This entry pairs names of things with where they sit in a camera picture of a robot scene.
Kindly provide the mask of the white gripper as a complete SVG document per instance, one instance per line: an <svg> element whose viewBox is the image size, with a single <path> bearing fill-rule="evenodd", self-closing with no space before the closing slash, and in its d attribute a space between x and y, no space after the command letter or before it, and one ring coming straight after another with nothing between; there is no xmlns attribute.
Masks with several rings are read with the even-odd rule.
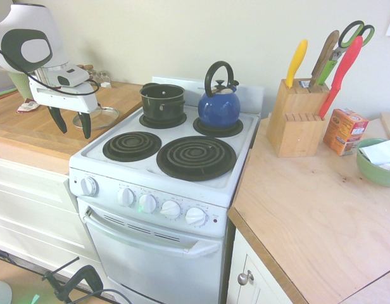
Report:
<svg viewBox="0 0 390 304"><path fill-rule="evenodd" d="M77 111L84 137L86 139L91 137L91 117L89 113L92 113L98 107L98 102L90 84L84 82L75 87L60 87L60 91L73 93L73 95L67 95L48 89L32 80L31 77L28 79L34 101L48 107L52 119L63 134L67 133L67 126L61 116L60 109Z"/></svg>

